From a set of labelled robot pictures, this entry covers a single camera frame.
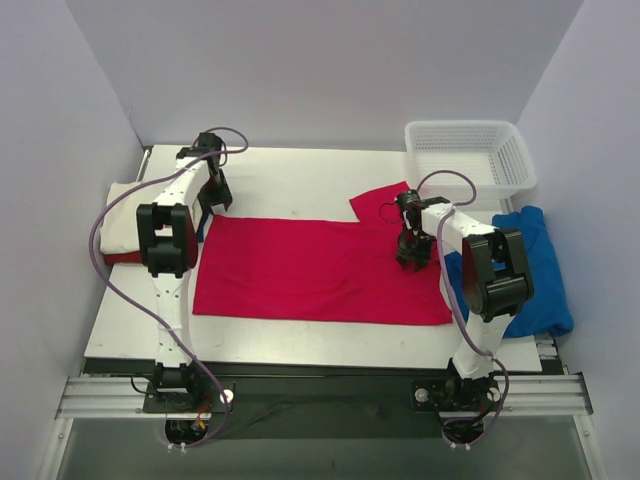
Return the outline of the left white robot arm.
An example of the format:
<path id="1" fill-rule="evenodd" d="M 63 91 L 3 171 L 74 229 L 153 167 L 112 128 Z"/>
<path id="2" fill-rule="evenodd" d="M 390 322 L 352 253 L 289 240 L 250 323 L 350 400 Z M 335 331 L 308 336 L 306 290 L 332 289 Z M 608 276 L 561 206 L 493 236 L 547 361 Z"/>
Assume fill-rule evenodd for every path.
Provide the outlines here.
<path id="1" fill-rule="evenodd" d="M 139 250 L 154 288 L 152 317 L 159 330 L 151 387 L 182 412 L 200 404 L 206 387 L 190 334 L 188 287 L 198 261 L 197 230 L 202 224 L 192 211 L 230 207 L 232 195 L 220 166 L 226 155 L 219 138 L 211 145 L 198 141 L 182 148 L 175 171 L 159 181 L 160 193 L 136 209 Z"/>

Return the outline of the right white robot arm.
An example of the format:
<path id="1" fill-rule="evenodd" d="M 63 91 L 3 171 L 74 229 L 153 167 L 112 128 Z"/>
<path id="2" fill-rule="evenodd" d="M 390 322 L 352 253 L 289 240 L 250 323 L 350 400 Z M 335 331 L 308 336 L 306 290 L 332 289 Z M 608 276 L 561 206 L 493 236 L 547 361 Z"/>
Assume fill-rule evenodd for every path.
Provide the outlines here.
<path id="1" fill-rule="evenodd" d="M 441 277 L 462 341 L 443 383 L 448 404 L 465 408 L 479 398 L 497 401 L 496 353 L 507 327 L 533 297 L 534 283 L 519 230 L 482 223 L 442 197 L 422 199 L 410 189 L 395 198 L 402 230 L 396 261 L 425 268 L 434 252 L 444 260 L 449 246 L 462 258 L 462 296 L 469 310 L 464 319 L 446 266 Z"/>

